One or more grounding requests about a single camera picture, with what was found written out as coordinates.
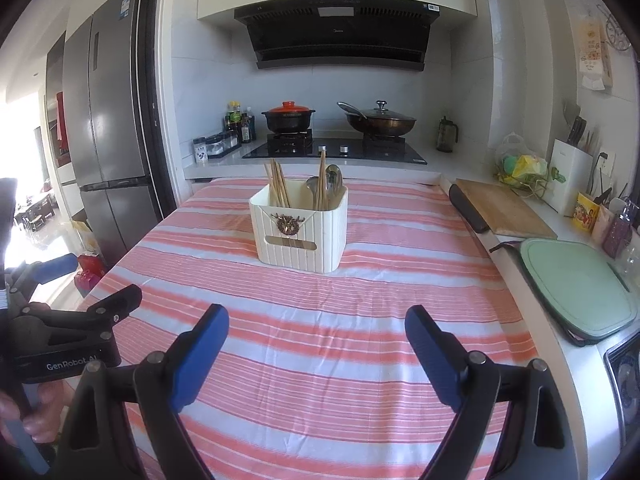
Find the person's left hand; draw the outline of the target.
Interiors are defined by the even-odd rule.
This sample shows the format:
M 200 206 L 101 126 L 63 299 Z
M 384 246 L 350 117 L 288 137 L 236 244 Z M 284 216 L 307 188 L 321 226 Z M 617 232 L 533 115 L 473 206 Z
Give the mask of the person's left hand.
M 24 430 L 36 443 L 52 443 L 61 427 L 63 408 L 70 404 L 72 390 L 64 382 L 46 382 L 38 386 L 39 406 L 28 416 L 21 416 L 15 402 L 5 393 L 1 393 L 1 434 L 6 442 L 15 445 L 6 426 L 8 420 L 23 423 Z

